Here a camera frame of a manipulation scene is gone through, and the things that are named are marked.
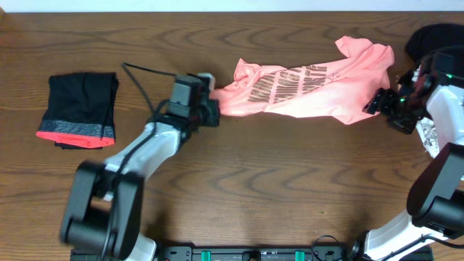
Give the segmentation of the coral pink t-shirt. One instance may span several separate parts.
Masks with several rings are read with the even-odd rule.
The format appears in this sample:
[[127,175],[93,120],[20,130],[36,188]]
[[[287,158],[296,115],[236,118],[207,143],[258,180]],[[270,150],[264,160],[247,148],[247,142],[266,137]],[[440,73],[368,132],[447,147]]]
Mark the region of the coral pink t-shirt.
[[345,125],[365,120],[371,115],[364,106],[378,89],[390,87],[394,51],[366,38],[343,36],[335,44],[344,58],[333,62],[285,68],[240,59],[233,82],[210,96],[225,116],[329,116]]

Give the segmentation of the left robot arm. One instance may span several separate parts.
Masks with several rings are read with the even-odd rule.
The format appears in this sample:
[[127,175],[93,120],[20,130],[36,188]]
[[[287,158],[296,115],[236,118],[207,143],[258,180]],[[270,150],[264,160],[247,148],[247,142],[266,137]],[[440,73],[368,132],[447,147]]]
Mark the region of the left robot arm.
[[59,238],[77,260],[154,260],[157,245],[140,232],[144,183],[200,127],[217,127],[209,73],[177,75],[144,131],[103,163],[82,162],[72,183]]

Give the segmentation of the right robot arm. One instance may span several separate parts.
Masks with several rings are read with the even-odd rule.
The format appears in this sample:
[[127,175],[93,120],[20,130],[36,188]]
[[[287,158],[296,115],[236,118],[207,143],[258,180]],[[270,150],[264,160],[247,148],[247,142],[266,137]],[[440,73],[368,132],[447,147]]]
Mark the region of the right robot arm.
[[437,49],[403,75],[398,91],[378,89],[364,112],[381,113],[390,128],[410,134],[424,118],[434,123],[439,153],[414,182],[406,209],[364,232],[346,260],[401,260],[430,243],[462,249],[463,47]]

